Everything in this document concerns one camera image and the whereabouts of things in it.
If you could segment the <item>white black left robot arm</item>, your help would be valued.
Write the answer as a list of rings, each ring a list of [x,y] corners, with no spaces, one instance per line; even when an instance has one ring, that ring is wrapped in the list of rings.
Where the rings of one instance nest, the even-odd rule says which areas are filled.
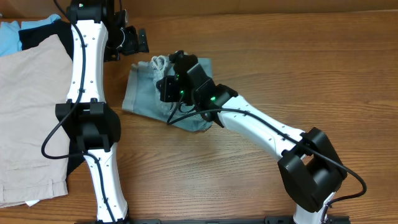
[[[72,1],[64,12],[71,23],[73,71],[67,99],[55,107],[56,127],[74,150],[66,157],[80,157],[89,167],[96,223],[131,222],[116,159],[121,122],[105,99],[104,63],[149,52],[145,30],[129,26],[127,11],[115,6],[109,0]]]

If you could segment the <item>light blue denim shorts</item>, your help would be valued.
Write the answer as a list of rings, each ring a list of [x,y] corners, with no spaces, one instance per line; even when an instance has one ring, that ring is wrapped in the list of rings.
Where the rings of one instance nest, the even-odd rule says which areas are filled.
[[[176,103],[165,103],[160,100],[160,91],[156,82],[175,72],[168,56],[153,56],[148,62],[133,64],[129,72],[126,94],[122,109],[138,115],[154,118],[166,122],[172,111],[176,111],[174,118],[190,113],[193,106],[182,104],[176,108]]]

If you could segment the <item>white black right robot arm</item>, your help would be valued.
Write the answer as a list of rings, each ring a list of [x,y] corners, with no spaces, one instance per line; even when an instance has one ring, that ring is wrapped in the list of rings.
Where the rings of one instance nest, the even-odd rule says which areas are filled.
[[[291,217],[269,217],[267,222],[348,223],[327,210],[347,172],[327,135],[318,128],[305,132],[280,123],[250,105],[232,88],[206,75],[200,64],[166,75],[155,84],[163,102],[192,106],[222,128],[256,143],[276,161],[288,195],[297,204]]]

